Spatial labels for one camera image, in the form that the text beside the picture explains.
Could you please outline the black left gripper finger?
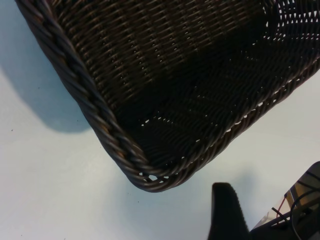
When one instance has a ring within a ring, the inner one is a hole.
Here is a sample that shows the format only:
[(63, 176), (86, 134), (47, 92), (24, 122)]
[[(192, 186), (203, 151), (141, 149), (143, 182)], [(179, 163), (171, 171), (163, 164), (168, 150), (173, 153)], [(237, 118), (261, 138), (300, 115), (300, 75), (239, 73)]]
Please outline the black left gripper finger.
[(212, 185), (210, 240), (249, 240), (238, 196), (229, 183)]

